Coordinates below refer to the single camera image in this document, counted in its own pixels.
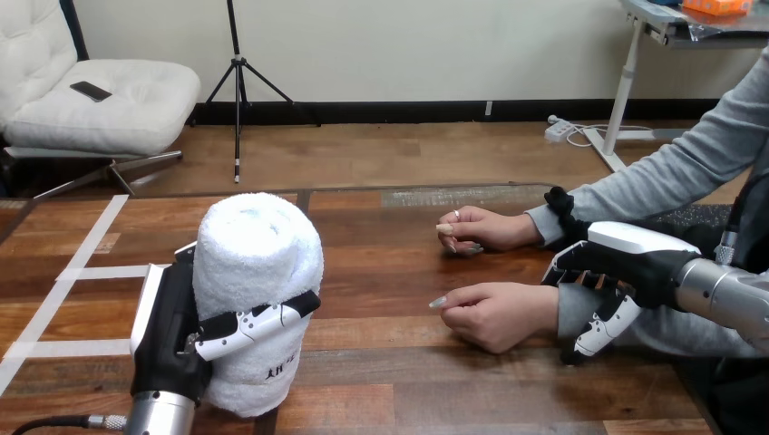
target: white wall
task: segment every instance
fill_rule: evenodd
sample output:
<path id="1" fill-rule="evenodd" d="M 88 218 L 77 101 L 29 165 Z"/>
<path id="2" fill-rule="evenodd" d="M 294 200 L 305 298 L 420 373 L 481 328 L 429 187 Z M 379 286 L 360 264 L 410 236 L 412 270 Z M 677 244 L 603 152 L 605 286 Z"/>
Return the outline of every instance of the white wall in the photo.
<path id="1" fill-rule="evenodd" d="M 188 65 L 200 100 L 232 57 L 224 0 L 75 0 L 92 58 Z M 236 0 L 243 55 L 303 102 L 613 98 L 631 25 L 615 0 Z M 717 98 L 755 50 L 642 43 L 634 98 Z M 279 97 L 247 78 L 252 101 Z M 217 100 L 232 101 L 234 78 Z"/>

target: woman's hand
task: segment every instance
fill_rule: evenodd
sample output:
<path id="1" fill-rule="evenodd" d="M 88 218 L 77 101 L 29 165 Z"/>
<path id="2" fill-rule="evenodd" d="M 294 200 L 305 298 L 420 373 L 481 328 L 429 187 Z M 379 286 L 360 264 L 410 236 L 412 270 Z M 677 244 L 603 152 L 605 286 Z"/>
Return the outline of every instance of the woman's hand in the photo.
<path id="1" fill-rule="evenodd" d="M 503 353 L 537 332 L 558 330 L 558 289 L 484 283 L 457 288 L 430 304 L 465 340 Z"/>
<path id="2" fill-rule="evenodd" d="M 527 214 L 503 216 L 483 208 L 465 206 L 438 219 L 438 239 L 460 254 L 476 254 L 481 247 L 501 251 L 541 241 L 534 221 Z"/>

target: person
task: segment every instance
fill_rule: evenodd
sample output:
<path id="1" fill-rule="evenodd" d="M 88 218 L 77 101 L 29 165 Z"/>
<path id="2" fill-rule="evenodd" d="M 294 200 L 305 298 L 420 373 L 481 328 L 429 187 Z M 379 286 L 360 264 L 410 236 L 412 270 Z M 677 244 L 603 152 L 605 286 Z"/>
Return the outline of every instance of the person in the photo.
<path id="1" fill-rule="evenodd" d="M 769 169 L 768 141 L 769 47 L 745 78 L 681 138 L 617 173 L 571 191 L 571 214 L 590 222 L 633 221 L 681 208 L 751 166 L 753 174 Z M 769 183 L 761 182 L 748 198 L 736 246 L 737 259 L 754 273 L 769 269 L 768 197 Z M 457 211 L 438 221 L 443 226 L 438 238 L 457 253 L 477 252 L 475 244 L 501 251 L 549 246 L 564 237 L 558 216 L 547 205 L 512 217 L 475 207 Z M 561 338 L 579 335 L 600 303 L 597 292 L 576 284 L 555 288 L 482 283 L 452 290 L 434 305 L 440 306 L 446 325 L 467 341 L 502 353 L 541 331 Z M 643 345 L 679 356 L 767 356 L 733 329 L 664 306 L 646 310 L 615 344 Z"/>

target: tripod stand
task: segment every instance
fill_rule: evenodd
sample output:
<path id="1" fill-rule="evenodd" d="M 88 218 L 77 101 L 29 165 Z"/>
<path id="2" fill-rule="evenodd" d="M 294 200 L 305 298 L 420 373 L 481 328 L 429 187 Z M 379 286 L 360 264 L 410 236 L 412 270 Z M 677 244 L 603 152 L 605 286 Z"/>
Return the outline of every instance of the tripod stand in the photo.
<path id="1" fill-rule="evenodd" d="M 240 46 L 238 44 L 238 29 L 235 26 L 235 12 L 232 7 L 232 0 L 227 0 L 227 12 L 229 14 L 229 31 L 232 34 L 232 48 L 235 51 L 235 57 L 232 58 L 230 61 L 229 68 L 227 69 L 227 72 L 224 73 L 224 76 L 222 76 L 221 80 L 219 80 L 219 84 L 217 84 L 217 87 L 214 88 L 214 92 L 211 93 L 209 98 L 206 100 L 206 104 L 210 104 L 211 101 L 216 96 L 217 92 L 219 92 L 219 89 L 221 89 L 221 85 L 224 84 L 224 81 L 227 80 L 230 73 L 233 71 L 235 72 L 235 182 L 240 182 L 240 131 L 242 130 L 242 127 L 240 125 L 240 111 L 242 109 L 247 109 L 251 107 L 251 103 L 248 102 L 248 97 L 246 96 L 246 84 L 243 82 L 243 68 L 248 69 L 254 75 L 256 75 L 262 82 L 264 82 L 267 86 L 270 87 L 273 91 L 275 91 L 278 95 L 280 95 L 283 100 L 286 100 L 288 104 L 291 105 L 291 107 L 296 107 L 302 115 L 305 117 L 308 117 L 307 114 L 302 110 L 300 106 L 296 106 L 293 100 L 288 98 L 288 95 L 285 95 L 280 89 L 277 88 L 276 85 L 272 84 L 265 76 L 259 73 L 259 71 L 255 70 L 253 66 L 248 64 L 248 61 L 246 61 L 246 58 L 240 55 Z M 314 123 L 317 127 L 320 127 L 320 121 L 317 119 L 317 117 L 309 116 L 309 119 L 312 120 L 312 123 Z"/>

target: black baseboard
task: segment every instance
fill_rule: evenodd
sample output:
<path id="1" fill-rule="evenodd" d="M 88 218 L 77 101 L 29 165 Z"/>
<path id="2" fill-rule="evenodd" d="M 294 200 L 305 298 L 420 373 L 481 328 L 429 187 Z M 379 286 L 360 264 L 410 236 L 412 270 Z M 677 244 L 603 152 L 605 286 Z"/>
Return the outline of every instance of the black baseboard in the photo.
<path id="1" fill-rule="evenodd" d="M 718 100 L 631 100 L 628 120 L 697 120 Z M 570 121 L 606 120 L 613 100 L 495 101 L 485 116 L 486 101 L 413 102 L 254 102 L 241 113 L 244 125 L 311 124 L 309 113 L 324 124 L 545 121 L 557 115 Z M 232 125 L 234 102 L 199 103 L 190 115 L 199 125 Z"/>

